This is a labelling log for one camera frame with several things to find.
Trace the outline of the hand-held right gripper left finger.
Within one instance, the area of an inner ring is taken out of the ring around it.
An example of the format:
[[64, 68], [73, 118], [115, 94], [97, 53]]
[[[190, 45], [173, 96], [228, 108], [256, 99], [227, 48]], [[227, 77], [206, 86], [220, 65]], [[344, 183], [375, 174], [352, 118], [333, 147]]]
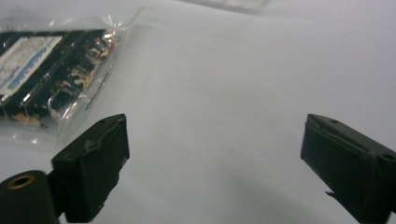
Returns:
[[94, 123], [51, 160], [56, 213], [64, 214], [70, 223], [92, 221], [117, 186], [129, 158], [126, 116]]

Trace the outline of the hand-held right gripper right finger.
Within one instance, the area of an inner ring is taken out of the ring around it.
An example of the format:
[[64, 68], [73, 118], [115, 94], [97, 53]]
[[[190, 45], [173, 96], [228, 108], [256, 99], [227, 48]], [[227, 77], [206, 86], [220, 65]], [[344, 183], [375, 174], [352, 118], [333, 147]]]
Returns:
[[344, 123], [309, 114], [301, 159], [360, 224], [396, 214], [396, 152]]

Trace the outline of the clear plastic bag with dark contents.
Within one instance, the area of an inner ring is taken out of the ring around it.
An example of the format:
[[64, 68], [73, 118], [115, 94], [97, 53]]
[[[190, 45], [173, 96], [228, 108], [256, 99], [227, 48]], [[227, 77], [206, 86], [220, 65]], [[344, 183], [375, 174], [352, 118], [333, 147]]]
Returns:
[[112, 77], [142, 11], [0, 18], [0, 138], [68, 141]]

